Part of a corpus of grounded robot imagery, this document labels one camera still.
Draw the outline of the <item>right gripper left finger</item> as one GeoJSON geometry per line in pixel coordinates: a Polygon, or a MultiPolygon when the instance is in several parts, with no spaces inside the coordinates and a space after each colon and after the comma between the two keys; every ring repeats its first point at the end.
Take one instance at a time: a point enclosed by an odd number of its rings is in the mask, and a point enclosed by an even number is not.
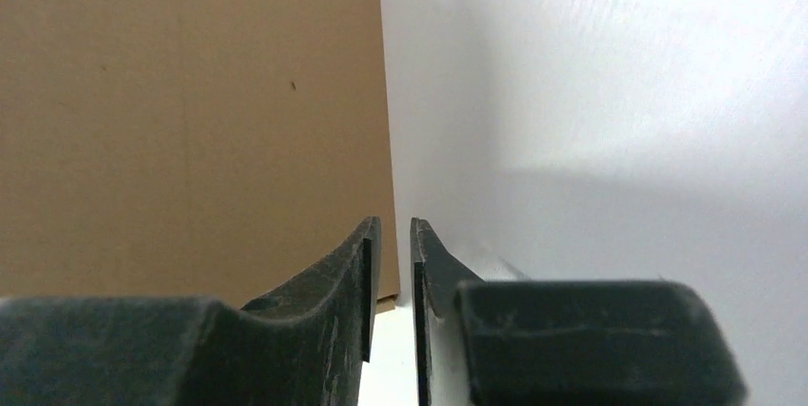
{"type": "Polygon", "coordinates": [[[355,405],[380,221],[241,308],[209,296],[1,302],[5,405],[355,405]]]}

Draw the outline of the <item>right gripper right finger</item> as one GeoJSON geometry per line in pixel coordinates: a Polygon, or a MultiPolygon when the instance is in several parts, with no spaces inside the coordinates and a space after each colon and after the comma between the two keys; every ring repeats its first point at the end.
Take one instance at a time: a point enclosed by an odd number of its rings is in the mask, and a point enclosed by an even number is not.
{"type": "Polygon", "coordinates": [[[706,303],[666,280],[486,280],[410,228],[422,405],[742,405],[706,303]]]}

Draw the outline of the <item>brown cardboard box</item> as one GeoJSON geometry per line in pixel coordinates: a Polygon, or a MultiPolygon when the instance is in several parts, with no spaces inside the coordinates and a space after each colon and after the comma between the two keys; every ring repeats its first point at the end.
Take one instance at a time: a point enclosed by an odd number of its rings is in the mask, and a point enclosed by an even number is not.
{"type": "Polygon", "coordinates": [[[368,215],[399,293],[380,0],[1,0],[1,292],[240,305],[368,215]]]}

